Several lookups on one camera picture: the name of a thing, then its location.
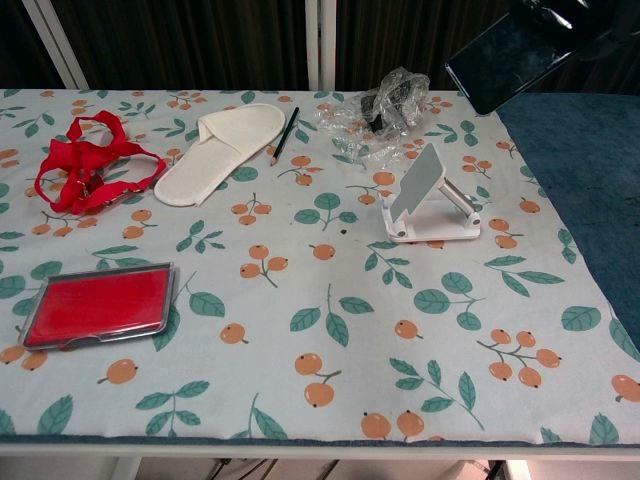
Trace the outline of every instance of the white slipper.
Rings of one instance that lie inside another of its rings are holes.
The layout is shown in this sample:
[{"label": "white slipper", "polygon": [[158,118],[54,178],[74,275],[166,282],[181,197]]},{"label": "white slipper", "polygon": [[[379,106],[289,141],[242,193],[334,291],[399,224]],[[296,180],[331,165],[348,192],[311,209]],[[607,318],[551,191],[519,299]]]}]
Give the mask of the white slipper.
[{"label": "white slipper", "polygon": [[282,110],[262,103],[200,117],[200,140],[158,180],[153,193],[168,205],[200,205],[233,170],[280,133],[284,120]]}]

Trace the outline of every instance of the red harness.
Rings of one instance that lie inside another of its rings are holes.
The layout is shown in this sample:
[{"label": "red harness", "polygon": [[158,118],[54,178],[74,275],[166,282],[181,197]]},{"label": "red harness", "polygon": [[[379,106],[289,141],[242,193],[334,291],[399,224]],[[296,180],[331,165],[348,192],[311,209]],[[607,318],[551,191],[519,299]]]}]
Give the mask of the red harness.
[{"label": "red harness", "polygon": [[[80,120],[104,123],[113,135],[111,143],[101,147],[90,142],[79,142],[78,139],[82,136]],[[120,119],[106,110],[102,110],[94,117],[76,117],[69,127],[67,138],[71,143],[51,140],[49,155],[40,165],[40,172],[34,184],[38,195],[51,205],[54,212],[65,212],[71,209],[71,213],[78,215],[87,209],[109,205],[125,193],[137,193],[147,189],[167,168],[166,162],[158,155],[147,152],[137,143],[129,142]],[[158,161],[156,171],[139,182],[118,181],[107,184],[97,173],[98,169],[106,167],[119,157],[135,154],[155,158]],[[60,191],[60,198],[54,202],[42,191],[40,179],[46,172],[56,168],[67,172],[67,182]]]}]

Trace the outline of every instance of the curtain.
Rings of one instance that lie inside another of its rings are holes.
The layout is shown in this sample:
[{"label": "curtain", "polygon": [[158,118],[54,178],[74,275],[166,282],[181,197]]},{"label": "curtain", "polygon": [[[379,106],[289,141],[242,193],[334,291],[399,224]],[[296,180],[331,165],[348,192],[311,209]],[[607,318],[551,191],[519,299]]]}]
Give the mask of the curtain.
[{"label": "curtain", "polygon": [[20,0],[0,0],[0,88],[63,88]]},{"label": "curtain", "polygon": [[[444,63],[508,11],[506,0],[338,0],[336,89],[364,90],[403,66],[454,89]],[[533,91],[640,93],[640,35],[596,62],[572,59]]]},{"label": "curtain", "polygon": [[299,0],[52,0],[91,88],[308,88]]}]

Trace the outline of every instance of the white phone stand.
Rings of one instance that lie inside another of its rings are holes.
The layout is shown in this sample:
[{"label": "white phone stand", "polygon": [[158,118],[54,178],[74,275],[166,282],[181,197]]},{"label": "white phone stand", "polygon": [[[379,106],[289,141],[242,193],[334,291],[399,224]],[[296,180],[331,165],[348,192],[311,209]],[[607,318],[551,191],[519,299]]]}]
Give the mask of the white phone stand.
[{"label": "white phone stand", "polygon": [[[444,165],[429,144],[400,180],[400,194],[381,198],[382,218],[392,241],[478,238],[480,215],[444,174]],[[435,190],[445,198],[427,199]]]}]

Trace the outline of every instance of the phone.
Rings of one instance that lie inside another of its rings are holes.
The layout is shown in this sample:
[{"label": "phone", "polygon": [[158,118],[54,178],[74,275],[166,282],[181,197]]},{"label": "phone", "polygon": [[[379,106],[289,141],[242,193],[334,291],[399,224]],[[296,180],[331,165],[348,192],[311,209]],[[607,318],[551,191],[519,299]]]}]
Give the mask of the phone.
[{"label": "phone", "polygon": [[445,69],[481,115],[562,65],[575,50],[507,14],[453,56]]}]

